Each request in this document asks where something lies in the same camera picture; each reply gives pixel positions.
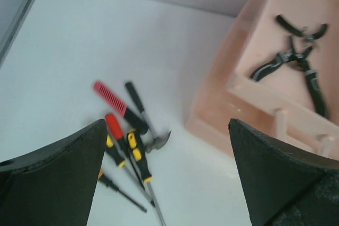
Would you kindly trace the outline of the red black screwdriver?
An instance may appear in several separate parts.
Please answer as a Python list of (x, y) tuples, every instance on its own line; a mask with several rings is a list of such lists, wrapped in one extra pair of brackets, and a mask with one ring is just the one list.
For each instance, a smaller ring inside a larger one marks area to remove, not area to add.
[(108, 134), (110, 135), (111, 139), (113, 140), (114, 144), (116, 145), (119, 154), (125, 159), (126, 163), (121, 168), (123, 169), (129, 178), (137, 185), (140, 189), (144, 197), (147, 201), (155, 207), (155, 204), (151, 198), (151, 196), (146, 192), (141, 180), (139, 179), (138, 173), (136, 168), (134, 167), (131, 156), (129, 155), (129, 151), (124, 140), (123, 130), (119, 124), (119, 121), (115, 117), (113, 113), (108, 113), (105, 115), (105, 121), (108, 128)]

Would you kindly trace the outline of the black handled pliers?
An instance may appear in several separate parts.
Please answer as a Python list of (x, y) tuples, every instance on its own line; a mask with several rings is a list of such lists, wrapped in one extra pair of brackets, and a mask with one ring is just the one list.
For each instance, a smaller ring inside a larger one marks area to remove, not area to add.
[(282, 15), (277, 15), (275, 17), (275, 21), (285, 30), (297, 37), (303, 38), (306, 42), (313, 42), (320, 39), (325, 35), (329, 27), (329, 24), (323, 23), (320, 25), (320, 28), (316, 32), (308, 33), (306, 27), (303, 27), (302, 29), (297, 28), (292, 25), (288, 20), (286, 20)]

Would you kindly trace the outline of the black needle nose pliers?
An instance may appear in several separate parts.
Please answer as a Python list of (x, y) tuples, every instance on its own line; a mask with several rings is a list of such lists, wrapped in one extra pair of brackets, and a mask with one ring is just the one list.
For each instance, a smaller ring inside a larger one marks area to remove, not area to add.
[(313, 51), (313, 47), (309, 46), (303, 52), (298, 53), (295, 48), (293, 36), (288, 36), (288, 42), (290, 47), (288, 51), (278, 52), (272, 60), (256, 68), (249, 78), (259, 82), (261, 79), (277, 71), (284, 64), (289, 64), (291, 68), (304, 74), (306, 86), (316, 113), (329, 119), (329, 111), (318, 83), (317, 71), (311, 68), (307, 60)]

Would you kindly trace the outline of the orange handled screwdriver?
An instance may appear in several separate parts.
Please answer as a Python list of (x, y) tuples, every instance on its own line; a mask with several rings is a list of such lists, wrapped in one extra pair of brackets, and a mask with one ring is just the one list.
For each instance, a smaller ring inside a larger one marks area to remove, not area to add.
[(120, 189), (120, 187), (112, 180), (110, 179), (104, 172), (102, 169), (100, 169), (99, 174), (98, 174), (98, 178), (97, 178), (98, 182), (102, 183), (103, 185), (105, 185), (107, 188), (110, 188), (112, 190), (114, 190), (115, 192), (121, 194), (124, 198), (126, 198), (127, 200), (129, 200), (133, 205), (135, 205), (138, 209), (140, 209), (141, 211), (143, 211), (144, 213), (147, 213), (147, 209), (142, 206), (140, 203), (138, 203), (136, 200), (134, 200), (130, 195), (128, 195), (126, 192), (124, 192), (123, 190)]

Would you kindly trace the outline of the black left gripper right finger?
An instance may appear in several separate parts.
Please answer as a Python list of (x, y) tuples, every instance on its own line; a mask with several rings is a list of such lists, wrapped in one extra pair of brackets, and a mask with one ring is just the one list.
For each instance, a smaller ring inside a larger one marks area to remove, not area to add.
[(338, 225), (338, 161), (228, 125), (252, 225)]

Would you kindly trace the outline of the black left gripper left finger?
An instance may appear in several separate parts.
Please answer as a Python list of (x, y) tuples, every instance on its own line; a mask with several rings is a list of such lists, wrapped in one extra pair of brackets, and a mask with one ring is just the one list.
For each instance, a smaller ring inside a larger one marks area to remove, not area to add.
[(1, 225), (86, 225), (106, 146), (99, 119), (1, 162)]

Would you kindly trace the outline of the pink translucent tool box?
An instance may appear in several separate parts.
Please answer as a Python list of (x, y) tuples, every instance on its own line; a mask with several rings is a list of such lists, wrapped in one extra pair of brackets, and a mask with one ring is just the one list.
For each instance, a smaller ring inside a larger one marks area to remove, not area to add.
[(236, 17), (192, 103), (186, 128), (232, 156), (227, 124), (238, 118), (295, 147), (336, 160), (336, 126), (281, 93), (234, 72), (263, 4), (264, 0), (248, 0)]

